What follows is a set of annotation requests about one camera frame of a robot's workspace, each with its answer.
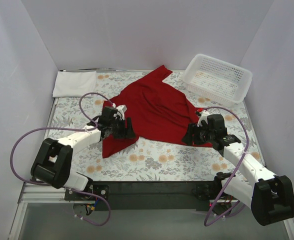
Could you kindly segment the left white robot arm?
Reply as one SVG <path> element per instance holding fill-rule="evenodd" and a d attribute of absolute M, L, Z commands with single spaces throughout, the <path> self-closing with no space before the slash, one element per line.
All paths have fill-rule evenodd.
<path fill-rule="evenodd" d="M 112 136 L 115 139 L 134 139 L 136 134 L 130 117 L 125 117 L 127 107 L 106 106 L 98 117 L 97 125 L 88 123 L 81 131 L 58 140 L 46 138 L 31 167 L 31 175 L 56 188 L 75 189 L 82 200 L 93 196 L 91 179 L 72 169 L 73 157 L 92 144 Z"/>

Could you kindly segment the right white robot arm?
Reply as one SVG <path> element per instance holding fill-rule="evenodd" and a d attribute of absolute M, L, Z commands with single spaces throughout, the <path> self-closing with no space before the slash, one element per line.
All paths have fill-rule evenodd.
<path fill-rule="evenodd" d="M 207 187 L 196 191 L 196 196 L 212 199 L 214 203 L 227 196 L 236 198 L 251 209 L 262 226 L 294 218 L 292 181 L 285 175 L 276 175 L 248 153 L 240 139 L 228 133 L 222 115 L 206 110 L 196 115 L 198 121 L 188 125 L 183 143 L 188 146 L 211 144 L 235 166 L 232 173 L 217 173 Z"/>

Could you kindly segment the red t-shirt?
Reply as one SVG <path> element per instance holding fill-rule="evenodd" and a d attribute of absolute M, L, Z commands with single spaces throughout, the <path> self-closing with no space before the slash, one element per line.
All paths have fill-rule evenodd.
<path fill-rule="evenodd" d="M 102 141 L 102 157 L 111 155 L 134 144 L 140 137 L 152 141 L 182 145 L 188 125 L 196 123 L 197 108 L 185 94 L 164 83 L 172 71 L 164 65 L 126 86 L 111 102 L 126 105 L 125 116 L 131 118 L 136 137 Z"/>

